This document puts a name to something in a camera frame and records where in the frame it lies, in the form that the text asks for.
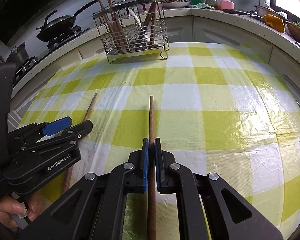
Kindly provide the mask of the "person's left hand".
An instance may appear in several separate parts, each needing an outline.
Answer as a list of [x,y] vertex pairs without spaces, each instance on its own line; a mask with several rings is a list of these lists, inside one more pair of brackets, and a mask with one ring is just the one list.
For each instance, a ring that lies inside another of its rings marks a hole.
[[[51,204],[40,191],[28,197],[26,202],[29,206],[27,216],[32,222]],[[5,196],[0,200],[0,222],[5,227],[9,229],[18,228],[18,224],[11,215],[23,215],[24,212],[25,208],[13,197]]]

